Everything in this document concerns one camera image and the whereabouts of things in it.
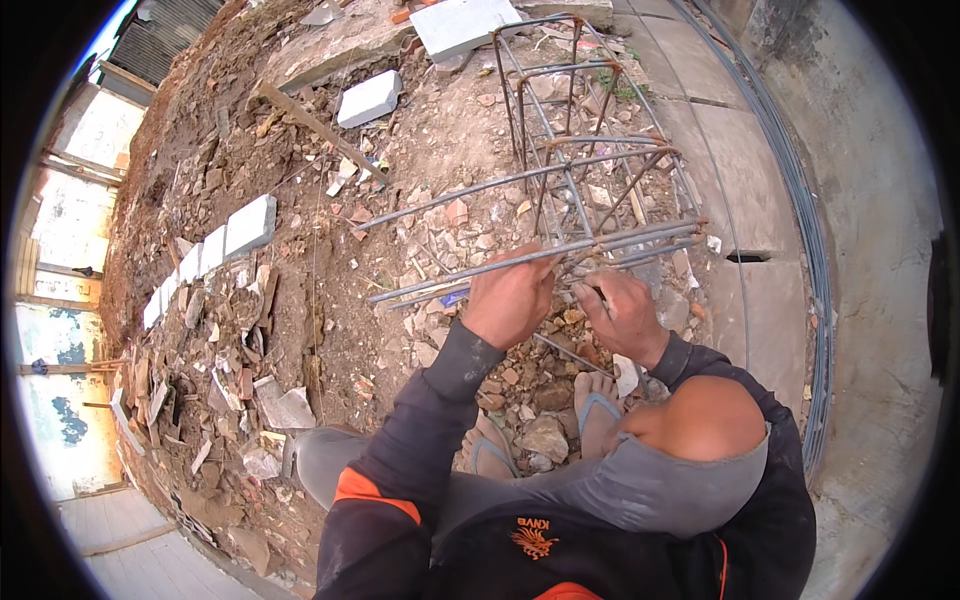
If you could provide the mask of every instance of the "aerated concrete block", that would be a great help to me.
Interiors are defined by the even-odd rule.
[[[194,244],[180,262],[180,283],[193,283],[193,280],[200,276],[200,257],[203,252],[203,242]]]
[[[393,111],[401,89],[403,80],[393,69],[351,87],[344,92],[337,125],[349,129]]]
[[[410,15],[410,22],[434,62],[490,43],[491,31],[520,20],[509,0],[446,0]]]
[[[160,320],[162,314],[163,311],[160,310],[160,288],[156,288],[154,294],[150,296],[147,306],[143,309],[144,331],[153,327]]]
[[[237,210],[227,219],[224,258],[263,246],[274,237],[276,198],[264,194]]]
[[[227,240],[227,226],[221,225],[212,230],[204,239],[204,249],[200,254],[200,273],[205,276],[224,264],[224,243]]]

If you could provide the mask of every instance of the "paved walkway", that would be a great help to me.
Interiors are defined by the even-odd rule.
[[[701,274],[713,345],[740,367],[749,349],[751,374],[800,421],[807,404],[803,244],[774,154],[736,82],[667,0],[613,0],[613,12],[633,29],[628,43],[650,78],[648,98],[683,153],[708,232],[723,240],[724,256],[739,246],[741,255],[766,258],[713,260]]]

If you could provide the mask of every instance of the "rubble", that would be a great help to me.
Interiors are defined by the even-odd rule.
[[[358,127],[396,108],[396,96],[403,81],[394,69],[371,77],[344,92],[337,113],[337,125],[344,129]]]

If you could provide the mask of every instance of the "wooden stick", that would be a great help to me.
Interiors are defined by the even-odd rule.
[[[294,102],[294,99],[290,96],[287,96],[263,80],[258,81],[253,87],[253,94],[256,96],[266,96],[267,99],[269,99],[276,106],[283,108],[292,114],[294,118],[300,121],[303,125],[309,127],[314,132],[319,133],[323,139],[333,144],[333,146],[342,152],[347,158],[357,163],[361,168],[370,171],[371,175],[373,175],[375,178],[383,181],[386,184],[390,183],[389,175],[377,167],[374,167],[370,161],[367,160],[367,158],[349,142],[334,133],[333,130],[318,121],[309,112],[303,108],[300,108],[300,106]]]

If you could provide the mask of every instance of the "dirty sleeve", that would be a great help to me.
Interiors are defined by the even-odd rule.
[[[340,476],[320,543],[316,597],[355,597],[361,589],[404,596],[420,588],[453,454],[476,422],[480,383],[504,357],[455,321],[433,365],[410,377],[394,412]]]

